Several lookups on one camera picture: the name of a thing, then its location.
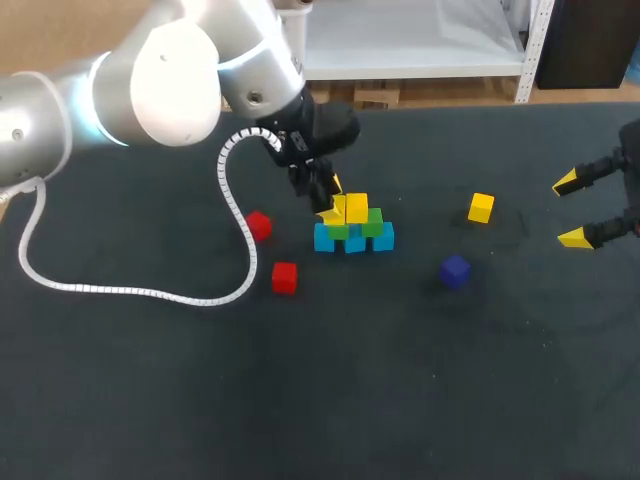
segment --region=block tower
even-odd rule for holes
[[[374,252],[393,250],[393,225],[383,220],[381,209],[369,208],[366,193],[334,195],[333,198],[333,210],[323,212],[320,215],[323,222],[315,226],[316,252],[333,253],[336,242],[344,242],[345,253],[365,252],[369,238]]]

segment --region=cable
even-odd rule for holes
[[[234,218],[238,222],[240,229],[242,230],[242,234],[247,242],[247,248],[249,249],[249,272],[247,273],[247,277],[242,285],[234,292],[220,298],[212,298],[212,299],[199,299],[199,298],[190,298],[184,297],[182,295],[175,295],[173,293],[167,293],[160,290],[154,290],[149,288],[136,288],[136,287],[107,287],[107,286],[98,286],[98,285],[82,285],[82,284],[69,284],[69,283],[60,283],[55,282],[53,280],[49,280],[39,273],[37,273],[28,259],[28,249],[29,242],[31,240],[31,236],[40,221],[40,217],[42,216],[42,212],[44,211],[44,207],[47,201],[47,190],[45,183],[42,179],[38,179],[36,183],[36,205],[33,209],[33,213],[27,222],[27,226],[22,234],[22,238],[20,239],[20,246],[18,251],[18,257],[20,260],[20,265],[25,273],[35,282],[39,283],[48,288],[53,288],[55,290],[61,290],[64,292],[75,292],[75,293],[98,293],[98,294],[109,294],[109,295],[138,295],[143,297],[152,297],[152,298],[160,298],[162,300],[167,300],[170,302],[182,303],[185,305],[192,305],[195,307],[216,307],[219,305],[225,305],[227,303],[231,303],[234,300],[237,300],[242,295],[244,295],[247,290],[251,287],[251,284],[255,280],[256,273],[258,271],[258,253],[256,250],[256,244],[253,240],[253,236],[247,222],[244,219],[244,216],[240,212],[238,208],[238,204],[236,203],[233,195],[231,193],[231,189],[229,188],[229,184],[227,183],[227,160],[229,154],[233,150],[233,148],[238,145],[241,141],[251,138],[251,137],[262,137],[265,139],[271,147],[280,152],[282,150],[282,142],[280,139],[269,130],[265,130],[263,128],[246,128],[241,130],[240,132],[234,134],[222,148],[220,155],[218,157],[218,183],[220,185],[220,190],[222,191],[222,195],[224,196],[225,201],[229,205],[231,209],[231,213]]]

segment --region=toy block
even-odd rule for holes
[[[275,293],[294,295],[298,288],[298,266],[295,263],[276,263],[271,285]]]
[[[336,251],[336,242],[329,238],[329,227],[322,223],[316,223],[313,232],[313,244],[316,252],[333,253]]]
[[[367,239],[362,236],[361,225],[349,225],[349,238],[344,241],[344,253],[367,251]]]
[[[478,223],[489,223],[494,200],[491,195],[474,194],[471,201],[471,209],[469,210],[469,220]]]
[[[365,238],[375,238],[383,233],[384,222],[382,220],[382,210],[379,208],[370,208],[369,221],[362,225],[362,236]]]
[[[367,223],[369,220],[369,200],[366,193],[347,194],[347,223]]]
[[[467,283],[470,276],[471,265],[460,255],[454,255],[440,266],[440,280],[453,290]]]
[[[393,230],[393,224],[391,222],[384,222],[382,228],[382,235],[373,239],[374,252],[390,252],[395,247],[396,233]]]
[[[345,224],[347,198],[344,195],[333,196],[333,209],[318,213],[325,225],[340,226]]]
[[[262,242],[271,236],[271,219],[262,212],[253,212],[246,220],[256,242]]]
[[[347,240],[349,238],[349,225],[325,225],[331,240]]]

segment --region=shelf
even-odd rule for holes
[[[500,0],[322,0],[309,15],[309,80],[519,76]]]

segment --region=dark blue block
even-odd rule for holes
[[[458,289],[469,281],[471,265],[460,255],[455,255],[440,266],[440,280],[449,288]]]
[[[316,223],[313,232],[313,245],[316,252],[333,253],[336,251],[336,242],[329,238],[329,229],[322,223]]]

